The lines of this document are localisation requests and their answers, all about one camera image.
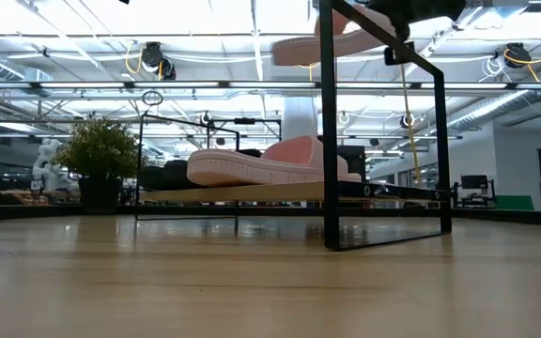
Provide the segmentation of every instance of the potted plant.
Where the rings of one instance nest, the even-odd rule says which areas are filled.
[[[54,163],[81,176],[84,214],[116,213],[122,178],[136,176],[138,146],[129,126],[107,119],[76,124],[70,139],[55,154]]]

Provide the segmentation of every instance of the pink slide sandal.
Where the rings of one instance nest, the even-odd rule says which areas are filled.
[[[354,5],[354,8],[388,33],[394,37],[396,36],[395,28],[387,16],[359,4]],[[274,64],[277,66],[308,66],[320,61],[319,20],[317,19],[316,36],[314,38],[290,38],[273,44]],[[348,19],[346,17],[333,11],[335,57],[356,54],[383,45],[383,42],[362,29],[343,34],[347,24]]]
[[[337,158],[339,180],[360,182]],[[285,184],[323,180],[323,144],[313,136],[300,136],[270,146],[260,159],[235,151],[199,150],[189,158],[187,178],[208,187]]]

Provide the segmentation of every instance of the black metal stand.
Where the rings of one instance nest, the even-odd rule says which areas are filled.
[[[279,139],[279,142],[281,142],[283,140],[283,125],[281,123],[281,120],[280,119],[264,119],[264,118],[247,118],[247,117],[244,117],[244,118],[233,118],[233,119],[224,119],[224,118],[221,118],[221,119],[211,119],[208,124],[211,125],[212,127],[214,126],[214,122],[219,122],[219,123],[222,123],[221,127],[224,127],[224,125],[226,125],[227,123],[235,123],[236,125],[254,125],[256,123],[262,123],[263,125],[267,126],[269,128],[269,130],[275,135],[277,136],[277,138]],[[269,123],[276,123],[279,125],[279,133],[275,132],[271,126],[269,125]]]
[[[238,131],[232,131],[232,130],[228,130],[228,129],[224,129],[224,128],[220,128],[220,127],[214,127],[214,126],[211,126],[210,124],[208,125],[203,125],[203,124],[199,124],[199,123],[193,123],[193,122],[188,122],[188,121],[183,121],[183,120],[178,120],[178,119],[174,119],[174,118],[170,118],[170,117],[161,117],[161,116],[155,116],[155,115],[149,115],[148,113],[145,113],[143,115],[141,115],[141,121],[139,123],[139,150],[138,150],[138,159],[137,159],[137,183],[136,183],[136,189],[135,189],[135,210],[134,210],[134,217],[135,217],[135,220],[136,221],[168,221],[168,220],[175,220],[175,221],[179,221],[179,220],[219,220],[219,219],[235,219],[235,228],[236,228],[236,232],[237,232],[237,228],[238,228],[238,225],[239,225],[239,211],[240,211],[240,204],[238,201],[236,201],[235,203],[235,215],[234,216],[208,216],[208,217],[170,217],[170,218],[147,218],[147,219],[143,219],[143,218],[139,218],[139,208],[140,208],[140,192],[139,192],[139,173],[141,173],[141,164],[142,164],[142,157],[143,157],[143,126],[144,124],[146,123],[146,118],[148,117],[151,117],[151,118],[155,118],[155,119],[160,119],[162,121],[167,121],[169,123],[177,123],[177,124],[183,124],[183,125],[188,125],[188,126],[194,126],[194,127],[198,127],[198,128],[206,128],[206,132],[207,132],[207,135],[208,135],[208,140],[207,140],[207,144],[208,144],[208,148],[210,147],[210,138],[209,138],[209,135],[210,135],[210,130],[214,130],[214,131],[226,131],[226,132],[231,132],[231,133],[234,133],[235,134],[235,148],[236,150],[239,150],[240,149],[240,133]]]
[[[433,75],[435,85],[436,128],[438,138],[438,168],[440,186],[438,190],[401,188],[390,185],[369,183],[346,183],[337,180],[337,103],[335,86],[335,60],[333,54],[332,11],[336,10],[364,31],[385,43],[400,60],[415,63],[421,69]],[[325,203],[323,204],[325,247],[335,251],[353,250],[376,245],[392,244],[419,238],[428,238],[450,234],[452,232],[452,212],[450,209],[450,171],[448,161],[448,135],[446,125],[446,101],[443,73],[406,46],[392,37],[362,13],[344,0],[320,0],[320,60],[321,90],[323,102],[323,143],[324,143],[324,179]],[[396,238],[380,242],[342,243],[340,237],[339,197],[350,193],[364,197],[399,197],[410,199],[433,200],[440,202],[441,230],[421,236]]]

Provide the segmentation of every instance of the wooden floor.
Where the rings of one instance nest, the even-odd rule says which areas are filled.
[[[435,227],[352,219],[345,236]],[[347,253],[326,251],[320,229],[0,222],[0,337],[541,338],[541,226],[456,220],[451,237]]]

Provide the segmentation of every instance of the plant pot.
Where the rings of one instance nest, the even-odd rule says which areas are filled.
[[[81,178],[81,207],[84,215],[114,215],[118,211],[119,179]]]

